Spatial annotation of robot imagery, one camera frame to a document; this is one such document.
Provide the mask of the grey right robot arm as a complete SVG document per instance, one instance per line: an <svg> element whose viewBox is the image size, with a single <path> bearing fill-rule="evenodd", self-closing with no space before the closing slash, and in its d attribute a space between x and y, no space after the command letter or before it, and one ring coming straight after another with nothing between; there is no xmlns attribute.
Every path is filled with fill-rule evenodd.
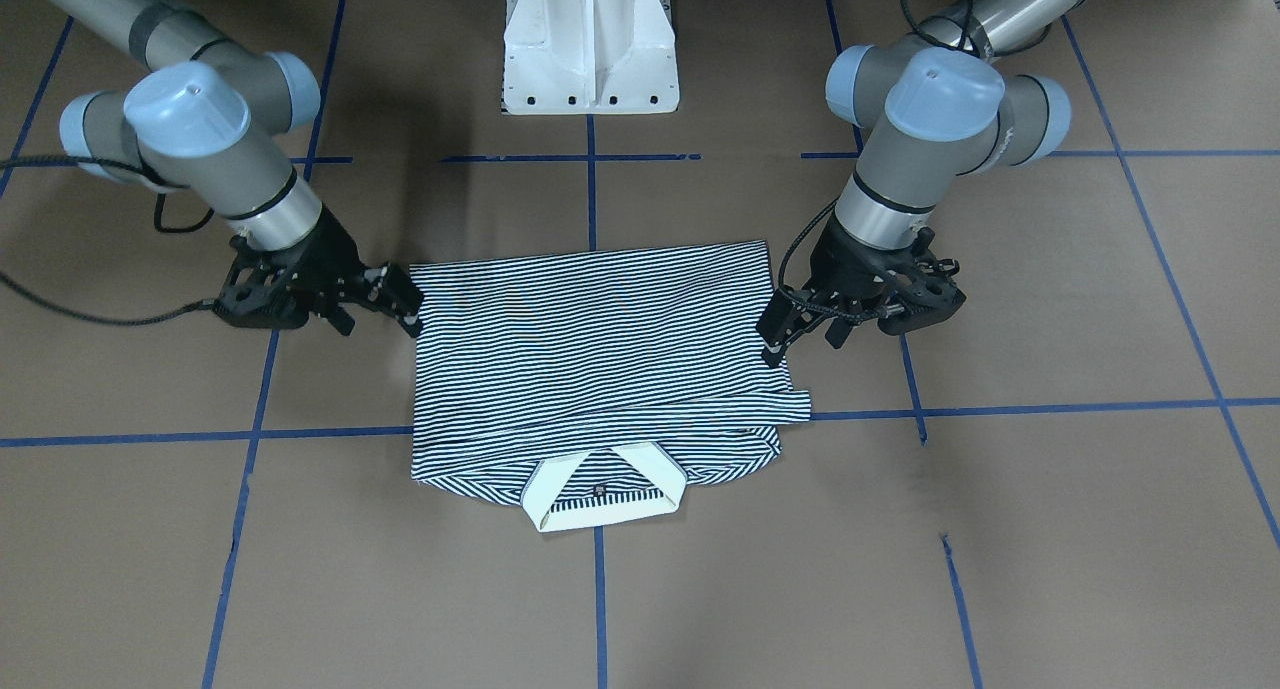
<svg viewBox="0 0 1280 689"><path fill-rule="evenodd" d="M265 330L317 316L349 334L355 304L421 333L422 295L408 273L365 264L275 142L317 118L321 91L303 61L251 53L177 0L46 1L147 70L125 92L64 109L60 161L159 197L192 191L232 231L234 261L198 311Z"/></svg>

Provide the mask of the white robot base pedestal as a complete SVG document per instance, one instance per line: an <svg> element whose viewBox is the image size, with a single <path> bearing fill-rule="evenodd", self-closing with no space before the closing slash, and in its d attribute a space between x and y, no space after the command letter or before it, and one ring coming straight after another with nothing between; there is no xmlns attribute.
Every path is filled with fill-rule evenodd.
<svg viewBox="0 0 1280 689"><path fill-rule="evenodd" d="M648 115L681 102L673 0L506 0L509 115Z"/></svg>

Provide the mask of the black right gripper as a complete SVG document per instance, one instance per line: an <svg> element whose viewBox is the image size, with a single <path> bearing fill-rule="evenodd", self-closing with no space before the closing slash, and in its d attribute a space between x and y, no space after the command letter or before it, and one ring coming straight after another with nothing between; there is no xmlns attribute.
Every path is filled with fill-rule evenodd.
<svg viewBox="0 0 1280 689"><path fill-rule="evenodd" d="M330 325L349 336L355 319L344 305L356 304L394 319L410 338L422 334L422 293L410 274L393 263L380 268L364 264L355 239L328 207L297 245L271 254L271 265L275 283L283 286L289 320L330 316Z"/></svg>

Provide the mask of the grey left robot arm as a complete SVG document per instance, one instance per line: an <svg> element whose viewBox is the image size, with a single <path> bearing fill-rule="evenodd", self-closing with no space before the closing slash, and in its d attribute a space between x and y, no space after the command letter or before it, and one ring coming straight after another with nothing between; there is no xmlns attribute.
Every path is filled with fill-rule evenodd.
<svg viewBox="0 0 1280 689"><path fill-rule="evenodd" d="M854 45L833 61L826 101L864 134L822 227L810 278L777 278L756 324L762 357L778 368L801 336L826 329L840 348L874 323L902 336L955 315L965 295L951 259L931 250L931 215L959 177L1020 166L1053 152L1073 119L1046 77L1002 77L995 64L1042 41L1053 22L1091 0L957 0L916 19L891 46Z"/></svg>

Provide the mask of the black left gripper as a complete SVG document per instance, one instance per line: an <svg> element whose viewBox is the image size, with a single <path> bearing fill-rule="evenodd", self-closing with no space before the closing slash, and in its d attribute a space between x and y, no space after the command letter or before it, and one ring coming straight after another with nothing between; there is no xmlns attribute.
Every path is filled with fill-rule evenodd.
<svg viewBox="0 0 1280 689"><path fill-rule="evenodd" d="M901 314L891 300L887 272L901 259L900 250L881 250L860 242L837 218L827 220L810 255L812 275L804 291L774 288L756 333L765 342L762 359L778 368L786 351L801 337L826 327L826 341L841 348L852 332L854 314L873 312L878 319Z"/></svg>

